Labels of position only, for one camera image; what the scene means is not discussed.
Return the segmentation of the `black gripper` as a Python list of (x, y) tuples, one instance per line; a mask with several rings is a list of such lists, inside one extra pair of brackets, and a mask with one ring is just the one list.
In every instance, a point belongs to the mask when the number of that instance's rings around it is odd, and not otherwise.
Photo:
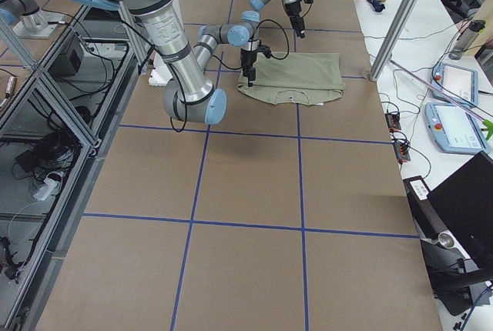
[(241, 69), (246, 72), (247, 77), (247, 85), (249, 87), (253, 86), (253, 82), (256, 79), (256, 69), (253, 67), (253, 64), (257, 60), (257, 50), (240, 50), (240, 63)]
[(285, 12), (290, 20), (290, 24), (295, 27), (298, 38), (305, 38), (305, 23), (301, 16), (301, 1), (296, 0), (284, 5)]

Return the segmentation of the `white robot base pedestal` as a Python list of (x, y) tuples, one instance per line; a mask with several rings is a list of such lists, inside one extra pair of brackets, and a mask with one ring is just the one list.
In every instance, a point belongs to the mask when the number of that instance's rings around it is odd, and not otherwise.
[(171, 71), (159, 54), (153, 57), (153, 69), (149, 76), (149, 85), (154, 87), (164, 87), (173, 78)]

